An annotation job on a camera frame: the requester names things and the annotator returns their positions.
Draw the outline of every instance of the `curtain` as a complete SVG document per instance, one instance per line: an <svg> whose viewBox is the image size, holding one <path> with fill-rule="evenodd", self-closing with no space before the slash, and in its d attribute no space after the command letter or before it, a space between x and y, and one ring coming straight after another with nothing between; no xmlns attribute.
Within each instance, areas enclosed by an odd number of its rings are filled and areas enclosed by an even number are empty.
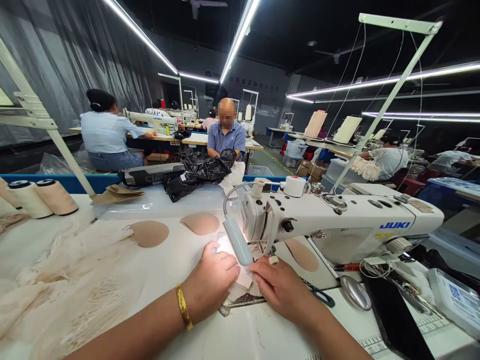
<svg viewBox="0 0 480 360"><path fill-rule="evenodd" d="M63 135L89 110L87 89L135 112L162 97L165 66L101 0L2 0L0 36ZM18 91L1 63L0 86L9 97ZM0 147L46 139L43 130L0 124Z"/></svg>

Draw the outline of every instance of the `smartphone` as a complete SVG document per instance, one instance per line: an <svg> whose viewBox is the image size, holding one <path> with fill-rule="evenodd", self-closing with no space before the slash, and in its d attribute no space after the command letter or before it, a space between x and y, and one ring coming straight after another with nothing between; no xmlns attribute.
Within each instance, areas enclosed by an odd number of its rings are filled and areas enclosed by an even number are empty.
<svg viewBox="0 0 480 360"><path fill-rule="evenodd" d="M388 348L403 359L434 360L399 289L383 278L361 277Z"/></svg>

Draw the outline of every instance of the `gold bangle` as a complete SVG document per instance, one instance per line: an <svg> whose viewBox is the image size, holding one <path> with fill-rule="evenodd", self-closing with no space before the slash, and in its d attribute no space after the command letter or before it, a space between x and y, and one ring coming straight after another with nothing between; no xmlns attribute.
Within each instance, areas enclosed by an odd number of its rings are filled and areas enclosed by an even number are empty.
<svg viewBox="0 0 480 360"><path fill-rule="evenodd" d="M188 331L194 328L192 319L190 319L189 310L187 309L187 303L185 302L184 292L182 291L182 284L176 286L176 297L178 298L178 306L180 306L181 317L183 323Z"/></svg>

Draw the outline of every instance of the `ceiling fan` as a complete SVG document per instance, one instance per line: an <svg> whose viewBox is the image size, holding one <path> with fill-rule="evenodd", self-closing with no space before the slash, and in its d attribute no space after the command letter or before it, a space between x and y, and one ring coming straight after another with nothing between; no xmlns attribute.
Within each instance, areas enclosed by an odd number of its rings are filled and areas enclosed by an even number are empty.
<svg viewBox="0 0 480 360"><path fill-rule="evenodd" d="M191 4L191 15L194 20L199 18L200 7L218 7L227 8L229 5L224 1L208 1L208 0L182 0L184 3Z"/></svg>

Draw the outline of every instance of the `juki logo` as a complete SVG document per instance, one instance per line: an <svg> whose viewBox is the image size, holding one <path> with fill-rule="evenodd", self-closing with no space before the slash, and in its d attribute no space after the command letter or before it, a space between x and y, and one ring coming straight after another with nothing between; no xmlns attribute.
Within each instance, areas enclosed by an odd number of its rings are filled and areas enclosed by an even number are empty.
<svg viewBox="0 0 480 360"><path fill-rule="evenodd" d="M380 229L406 229L409 226L409 222L387 222L385 225L380 226Z"/></svg>

